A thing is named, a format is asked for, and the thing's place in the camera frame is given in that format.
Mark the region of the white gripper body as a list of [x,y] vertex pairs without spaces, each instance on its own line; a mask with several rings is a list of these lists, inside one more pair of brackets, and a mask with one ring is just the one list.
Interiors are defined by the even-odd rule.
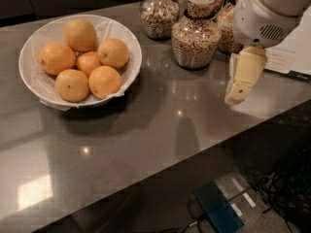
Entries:
[[300,0],[239,0],[233,16],[234,38],[244,46],[269,48],[298,25]]

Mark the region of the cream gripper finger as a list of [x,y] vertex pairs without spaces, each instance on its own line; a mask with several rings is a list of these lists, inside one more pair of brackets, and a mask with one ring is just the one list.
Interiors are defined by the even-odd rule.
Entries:
[[237,105],[245,101],[257,84],[267,62],[266,50],[260,47],[246,46],[237,57],[234,82],[227,84],[225,102]]
[[237,64],[237,53],[232,53],[229,59],[229,77],[230,81],[234,82],[234,75],[236,71],[236,64]]

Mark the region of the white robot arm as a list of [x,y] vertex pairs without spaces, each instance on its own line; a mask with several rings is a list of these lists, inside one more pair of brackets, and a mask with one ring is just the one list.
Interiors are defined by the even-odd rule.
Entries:
[[243,49],[229,60],[225,102],[245,101],[265,70],[293,74],[297,56],[285,44],[310,10],[311,0],[239,0],[232,18]]

